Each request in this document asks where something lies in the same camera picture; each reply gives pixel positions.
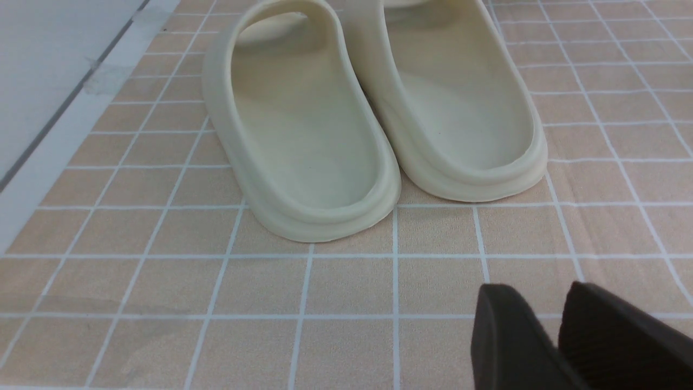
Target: white wall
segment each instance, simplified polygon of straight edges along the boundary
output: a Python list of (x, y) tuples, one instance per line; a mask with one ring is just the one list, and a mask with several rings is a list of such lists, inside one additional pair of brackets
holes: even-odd
[(0, 0), (0, 179), (143, 0)]

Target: beige floor tile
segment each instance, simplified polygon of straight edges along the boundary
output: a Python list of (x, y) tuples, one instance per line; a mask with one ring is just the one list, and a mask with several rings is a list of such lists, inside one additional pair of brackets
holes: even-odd
[(402, 193), (399, 196), (398, 204), (400, 205), (429, 205), (429, 204), (440, 204), (447, 203), (448, 201), (442, 198), (433, 196), (427, 192), (424, 192), (421, 188), (417, 187), (412, 182), (412, 179), (407, 177), (404, 171), (400, 172), (402, 175)]
[(250, 210), (240, 219), (234, 243), (234, 254), (246, 253), (308, 253), (308, 244), (289, 241), (265, 229)]
[(668, 253), (693, 253), (693, 207), (646, 207)]
[(676, 127), (683, 141), (689, 147), (693, 147), (693, 124), (676, 124)]
[(183, 388), (201, 327), (201, 321), (120, 320), (92, 384)]
[(575, 67), (587, 91), (641, 90), (645, 85), (630, 65), (587, 65)]
[(136, 260), (67, 260), (38, 310), (115, 313), (136, 267)]
[(96, 210), (72, 253), (144, 253), (160, 216), (159, 210)]
[(109, 105), (92, 131), (138, 131), (151, 109), (149, 104)]
[(626, 62), (626, 57), (614, 42), (566, 42), (563, 48), (574, 64)]
[(621, 42), (628, 57), (636, 62), (686, 61), (685, 54), (674, 41)]
[(174, 77), (161, 101), (202, 100), (202, 77)]
[(691, 199), (691, 162), (625, 162), (624, 167), (643, 202), (686, 202)]
[(525, 191), (508, 196), (507, 198), (494, 201), (496, 204), (517, 204), (517, 203), (544, 203), (550, 202), (551, 191), (549, 190), (548, 182), (546, 177), (542, 178), (539, 183), (536, 183), (532, 188), (526, 189)]
[(663, 319), (662, 322), (693, 339), (693, 319)]
[(647, 8), (636, 1), (623, 1), (614, 3), (595, 3), (597, 12), (604, 19), (650, 19)]
[(520, 69), (531, 92), (578, 92), (580, 86), (570, 67), (534, 67)]
[(658, 90), (693, 90), (693, 64), (638, 65), (650, 87)]
[(188, 54), (180, 63), (176, 76), (200, 76), (202, 75), (202, 59), (204, 54)]
[(205, 133), (200, 137), (198, 147), (190, 160), (193, 165), (224, 165), (229, 164), (221, 141), (215, 133)]
[(606, 255), (659, 252), (636, 206), (563, 206), (562, 210), (577, 253)]
[(517, 44), (508, 46), (515, 66), (567, 64), (558, 44)]
[(166, 205), (179, 175), (179, 168), (121, 168), (100, 204)]
[(230, 260), (215, 314), (298, 314), (305, 259)]
[(693, 56), (693, 40), (679, 41), (683, 50), (688, 53), (689, 56)]
[(144, 125), (144, 130), (199, 130), (206, 116), (203, 103), (159, 104)]
[(86, 210), (37, 210), (7, 253), (61, 255), (70, 247), (87, 215), (89, 212)]
[(162, 28), (169, 33), (194, 33), (204, 21), (201, 15), (171, 15)]
[(649, 92), (590, 94), (597, 115), (604, 122), (664, 120), (665, 116)]
[(240, 15), (210, 15), (204, 21), (202, 31), (205, 33), (218, 33), (225, 30), (231, 24), (236, 23), (240, 19)]
[(0, 356), (7, 351), (22, 322), (23, 319), (0, 319)]
[(500, 25), (505, 42), (555, 42), (548, 23), (505, 23)]
[(391, 314), (392, 260), (313, 260), (307, 314)]
[(568, 252), (558, 213), (553, 206), (482, 208), (479, 209), (479, 222), (486, 253)]
[(193, 44), (190, 46), (190, 51), (194, 53), (205, 53), (209, 45), (214, 40), (216, 34), (197, 34)]
[(0, 259), (0, 312), (30, 312), (59, 259)]
[(621, 158), (687, 158), (688, 152), (667, 124), (606, 126), (611, 145)]
[(245, 12), (255, 3), (255, 0), (218, 0), (212, 13)]
[(491, 283), (514, 287), (536, 314), (560, 314), (577, 279), (569, 259), (489, 259)]
[(599, 126), (544, 127), (544, 133), (549, 146), (549, 158), (574, 160), (613, 156)]
[(595, 121), (583, 94), (535, 95), (533, 100), (544, 124)]
[(165, 85), (160, 77), (129, 78), (113, 101), (156, 101)]
[(400, 259), (399, 311), (403, 314), (474, 314), (484, 282), (477, 259)]
[(561, 319), (539, 319), (539, 323), (546, 331), (546, 335), (551, 339), (554, 346), (559, 344), (559, 333), (561, 331)]
[(470, 345), (474, 320), (402, 320), (402, 389), (473, 389)]
[(188, 168), (173, 205), (238, 205), (242, 197), (231, 168)]
[(479, 253), (471, 208), (401, 208), (399, 253)]
[(667, 38), (667, 32), (656, 20), (618, 20), (606, 24), (617, 40)]
[(657, 97), (674, 121), (693, 121), (693, 92), (657, 92)]
[(147, 259), (123, 310), (135, 314), (206, 314), (221, 260)]
[(178, 4), (175, 13), (206, 14), (210, 11), (214, 0), (185, 0)]
[(543, 7), (552, 22), (598, 18), (590, 4), (545, 4)]
[(131, 76), (170, 76), (180, 58), (180, 54), (145, 54)]
[(604, 23), (599, 21), (556, 23), (553, 27), (562, 42), (610, 41), (612, 39)]
[(285, 389), (295, 333), (296, 321), (210, 322), (192, 387)]
[(690, 259), (672, 259), (672, 264), (683, 286), (689, 294), (693, 294), (693, 257)]
[(47, 206), (93, 206), (112, 174), (112, 169), (68, 169), (63, 171), (41, 204)]
[(691, 312), (662, 259), (580, 260), (585, 279), (646, 312)]
[(15, 386), (83, 386), (109, 319), (31, 319), (0, 370), (0, 383)]
[(561, 202), (634, 201), (615, 162), (550, 162), (548, 172)]
[(192, 34), (160, 33), (149, 44), (147, 53), (183, 53), (192, 39)]
[(125, 158), (127, 165), (184, 164), (196, 134), (141, 134)]
[(391, 389), (392, 322), (305, 321), (297, 389)]
[(235, 210), (169, 210), (152, 254), (223, 254), (236, 222)]
[(537, 4), (509, 4), (494, 9), (495, 17), (503, 22), (546, 22), (544, 12)]
[(116, 166), (130, 146), (133, 135), (90, 134), (72, 156), (71, 166)]
[(315, 253), (392, 253), (392, 214), (362, 232), (316, 244)]
[(693, 4), (687, 0), (653, 0), (647, 6), (657, 17), (693, 17)]

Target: tiled floor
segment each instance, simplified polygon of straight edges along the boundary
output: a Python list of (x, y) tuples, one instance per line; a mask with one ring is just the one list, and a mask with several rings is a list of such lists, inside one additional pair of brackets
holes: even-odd
[(546, 179), (469, 205), (404, 177), (392, 216), (318, 245), (258, 224), (200, 101), (252, 2), (182, 0), (0, 259), (0, 384), (472, 389), (483, 282), (553, 337), (573, 280), (693, 335), (693, 2), (490, 1)]

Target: slide sandal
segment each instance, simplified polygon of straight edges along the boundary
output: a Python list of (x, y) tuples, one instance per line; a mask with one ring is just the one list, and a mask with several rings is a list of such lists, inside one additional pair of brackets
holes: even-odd
[(507, 285), (479, 288), (471, 344), (476, 390), (589, 390)]
[(693, 389), (693, 340), (591, 283), (568, 292), (559, 350), (596, 389)]
[(245, 199), (269, 231), (330, 241), (393, 210), (397, 161), (325, 1), (251, 7), (209, 47), (202, 91)]
[(481, 0), (348, 0), (342, 25), (356, 76), (421, 189), (480, 202), (541, 180), (541, 120)]

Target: cream slide sandal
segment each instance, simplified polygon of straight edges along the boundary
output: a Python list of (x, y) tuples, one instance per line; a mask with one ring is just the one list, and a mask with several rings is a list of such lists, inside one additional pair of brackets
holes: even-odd
[(361, 86), (421, 189), (480, 202), (541, 180), (541, 120), (480, 0), (348, 0), (342, 25)]
[(323, 0), (269, 0), (218, 34), (204, 57), (209, 116), (255, 217), (321, 242), (375, 225), (401, 178)]

